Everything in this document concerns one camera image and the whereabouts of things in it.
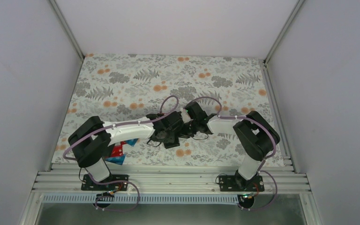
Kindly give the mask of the black card holder wallet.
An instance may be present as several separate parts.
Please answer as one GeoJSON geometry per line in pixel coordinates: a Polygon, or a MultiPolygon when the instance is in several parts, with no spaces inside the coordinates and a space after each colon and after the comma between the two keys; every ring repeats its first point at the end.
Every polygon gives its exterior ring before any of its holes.
{"type": "Polygon", "coordinates": [[[171,136],[168,140],[163,141],[164,147],[166,149],[179,147],[180,142],[177,136],[171,136]]]}

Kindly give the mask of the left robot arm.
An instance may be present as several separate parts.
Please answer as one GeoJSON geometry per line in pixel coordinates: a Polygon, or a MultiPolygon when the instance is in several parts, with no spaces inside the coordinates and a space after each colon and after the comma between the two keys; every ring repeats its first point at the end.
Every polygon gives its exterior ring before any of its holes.
{"type": "Polygon", "coordinates": [[[103,158],[111,154],[114,144],[132,139],[176,144],[183,125],[181,113],[176,111],[122,122],[104,122],[99,116],[92,116],[69,137],[69,150],[78,166],[92,176],[93,184],[105,190],[112,177],[103,158]]]}

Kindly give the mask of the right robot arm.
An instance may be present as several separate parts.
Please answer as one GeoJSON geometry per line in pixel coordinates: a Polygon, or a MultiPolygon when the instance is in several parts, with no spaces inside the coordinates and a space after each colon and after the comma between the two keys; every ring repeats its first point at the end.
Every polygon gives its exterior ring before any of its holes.
{"type": "Polygon", "coordinates": [[[246,153],[236,171],[235,185],[241,191],[253,185],[253,177],[262,168],[266,159],[276,153],[280,136],[256,111],[243,116],[208,115],[197,102],[191,102],[181,110],[185,122],[185,135],[197,133],[227,134],[237,136],[246,153]]]}

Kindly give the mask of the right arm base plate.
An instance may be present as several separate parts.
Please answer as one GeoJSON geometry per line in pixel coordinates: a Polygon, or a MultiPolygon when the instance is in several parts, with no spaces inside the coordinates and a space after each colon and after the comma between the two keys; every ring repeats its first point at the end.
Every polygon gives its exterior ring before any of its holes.
{"type": "Polygon", "coordinates": [[[263,192],[265,190],[263,178],[255,175],[250,180],[235,175],[219,175],[217,183],[221,192],[263,192]]]}

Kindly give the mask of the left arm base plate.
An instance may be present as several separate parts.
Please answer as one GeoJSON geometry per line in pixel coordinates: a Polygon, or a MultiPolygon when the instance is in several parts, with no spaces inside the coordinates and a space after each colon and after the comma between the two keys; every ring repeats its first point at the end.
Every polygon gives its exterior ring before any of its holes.
{"type": "Polygon", "coordinates": [[[107,179],[95,183],[89,175],[82,178],[82,191],[126,191],[128,187],[128,175],[114,174],[107,179]]]}

